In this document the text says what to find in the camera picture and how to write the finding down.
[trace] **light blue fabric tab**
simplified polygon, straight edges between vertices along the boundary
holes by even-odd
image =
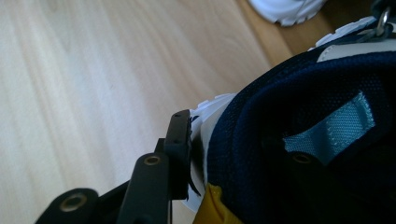
[[[284,138],[286,150],[315,156],[324,165],[375,126],[370,106],[360,92],[309,130]]]

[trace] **yellow fabric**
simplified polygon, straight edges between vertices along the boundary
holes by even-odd
[[[208,184],[194,224],[243,223],[221,202],[221,187]]]

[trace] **screw hole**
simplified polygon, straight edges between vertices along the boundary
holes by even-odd
[[[83,193],[76,193],[67,197],[60,205],[63,212],[73,212],[78,210],[87,202],[87,196]]]
[[[296,154],[293,156],[293,159],[302,164],[309,164],[311,163],[311,159],[304,154]]]
[[[161,158],[157,156],[150,156],[145,159],[146,165],[156,165],[161,162]]]

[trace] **wooden floor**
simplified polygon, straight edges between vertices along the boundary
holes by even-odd
[[[372,0],[329,0],[311,20],[291,27],[281,27],[263,20],[248,0],[237,0],[247,22],[262,45],[271,65],[313,48],[318,40],[335,29],[370,16]]]
[[[123,183],[173,113],[305,51],[332,32],[326,10],[323,29],[285,29],[243,0],[3,1],[0,223],[33,223],[70,189]],[[192,219],[175,204],[174,223]]]

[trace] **white shoe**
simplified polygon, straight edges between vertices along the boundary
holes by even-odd
[[[270,22],[292,26],[314,17],[327,0],[249,0],[256,11]]]

